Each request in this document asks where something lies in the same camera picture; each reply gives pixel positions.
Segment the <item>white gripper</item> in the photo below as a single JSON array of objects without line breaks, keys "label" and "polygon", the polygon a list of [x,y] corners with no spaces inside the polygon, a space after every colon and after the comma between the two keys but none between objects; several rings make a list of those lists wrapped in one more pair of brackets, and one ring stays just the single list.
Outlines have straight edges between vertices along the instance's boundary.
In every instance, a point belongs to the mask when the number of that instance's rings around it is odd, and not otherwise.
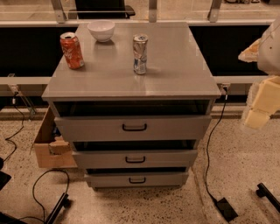
[{"label": "white gripper", "polygon": [[[244,51],[238,60],[257,62],[258,69],[269,75],[280,75],[280,17]],[[243,112],[243,125],[259,130],[280,109],[280,77],[270,76],[254,83]]]}]

